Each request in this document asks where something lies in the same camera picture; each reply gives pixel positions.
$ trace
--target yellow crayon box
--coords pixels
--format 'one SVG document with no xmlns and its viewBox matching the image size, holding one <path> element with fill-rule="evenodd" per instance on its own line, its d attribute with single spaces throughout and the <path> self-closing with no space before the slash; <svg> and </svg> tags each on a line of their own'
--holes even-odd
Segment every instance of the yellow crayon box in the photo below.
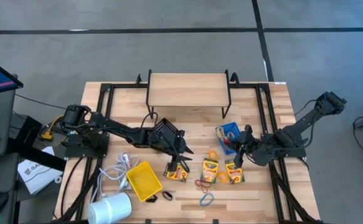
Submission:
<svg viewBox="0 0 363 224">
<path fill-rule="evenodd" d="M 237 168 L 232 159 L 225 161 L 225 167 L 227 168 L 227 174 L 232 184 L 245 182 L 242 169 Z"/>
<path fill-rule="evenodd" d="M 187 180 L 188 173 L 185 171 L 180 164 L 177 164 L 177 169 L 175 172 L 168 171 L 169 164 L 166 166 L 166 170 L 163 173 L 163 176 L 170 178 L 172 180 L 179 180 L 185 182 Z"/>
<path fill-rule="evenodd" d="M 219 170 L 219 162 L 212 159 L 205 159 L 202 166 L 201 180 L 206 180 L 210 183 L 216 183 L 217 171 Z"/>
</svg>

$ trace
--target white cable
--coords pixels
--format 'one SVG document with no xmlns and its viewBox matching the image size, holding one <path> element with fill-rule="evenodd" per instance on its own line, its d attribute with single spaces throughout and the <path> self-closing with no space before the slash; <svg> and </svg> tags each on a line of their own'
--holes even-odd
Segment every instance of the white cable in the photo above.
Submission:
<svg viewBox="0 0 363 224">
<path fill-rule="evenodd" d="M 132 164 L 130 162 L 132 159 L 136 159 L 136 162 L 134 164 Z M 116 160 L 117 160 L 117 163 L 115 165 L 109 166 L 105 169 L 99 168 L 101 173 L 98 175 L 97 188 L 94 190 L 92 200 L 93 200 L 93 198 L 95 198 L 95 195 L 98 193 L 98 189 L 100 189 L 101 197 L 106 197 L 106 194 L 104 194 L 102 192 L 102 182 L 101 182 L 102 175 L 105 175 L 110 180 L 117 180 L 119 182 L 119 186 L 120 186 L 121 180 L 126 175 L 127 171 L 130 170 L 131 168 L 137 166 L 137 164 L 139 162 L 139 157 L 130 156 L 130 154 L 128 152 L 122 152 L 121 154 L 116 156 Z M 110 169 L 116 170 L 116 176 L 112 177 L 107 173 L 107 171 Z"/>
</svg>

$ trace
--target yellow basket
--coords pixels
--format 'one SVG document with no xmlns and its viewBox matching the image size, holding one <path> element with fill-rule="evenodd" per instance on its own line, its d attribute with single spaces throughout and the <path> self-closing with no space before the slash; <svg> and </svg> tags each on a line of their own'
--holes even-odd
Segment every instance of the yellow basket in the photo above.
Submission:
<svg viewBox="0 0 363 224">
<path fill-rule="evenodd" d="M 160 181 L 147 161 L 132 168 L 126 175 L 141 202 L 162 190 Z"/>
</svg>

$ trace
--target wooden shelf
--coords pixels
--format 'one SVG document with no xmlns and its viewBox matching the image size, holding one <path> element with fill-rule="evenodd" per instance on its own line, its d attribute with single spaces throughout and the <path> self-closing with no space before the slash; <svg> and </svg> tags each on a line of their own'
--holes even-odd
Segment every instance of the wooden shelf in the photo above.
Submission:
<svg viewBox="0 0 363 224">
<path fill-rule="evenodd" d="M 149 106 L 228 107 L 225 73 L 152 73 Z"/>
</svg>

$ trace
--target floor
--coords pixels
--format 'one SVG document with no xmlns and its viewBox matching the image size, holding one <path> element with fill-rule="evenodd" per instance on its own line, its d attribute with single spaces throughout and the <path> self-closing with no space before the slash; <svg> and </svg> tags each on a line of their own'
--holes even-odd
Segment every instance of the floor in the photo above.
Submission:
<svg viewBox="0 0 363 224">
<path fill-rule="evenodd" d="M 259 27 L 301 29 L 268 29 L 260 35 L 113 34 L 114 29 L 256 28 L 256 2 Z M 80 102 L 87 81 L 132 81 L 139 73 L 146 80 L 148 69 L 202 73 L 229 69 L 243 81 L 287 82 L 295 111 L 324 91 L 333 91 L 348 103 L 340 115 L 316 124 L 314 141 L 307 148 L 309 172 L 322 220 L 363 223 L 363 151 L 352 135 L 353 120 L 363 116 L 360 27 L 360 0 L 0 0 L 0 30 L 112 30 L 112 34 L 4 32 L 0 65 L 24 83 L 18 94 L 59 106 Z M 21 98 L 16 98 L 14 111 L 42 123 L 63 112 Z M 363 144 L 363 130 L 357 137 Z M 23 202 L 20 223 L 49 221 L 58 189 L 52 186 L 41 197 Z"/>
</svg>

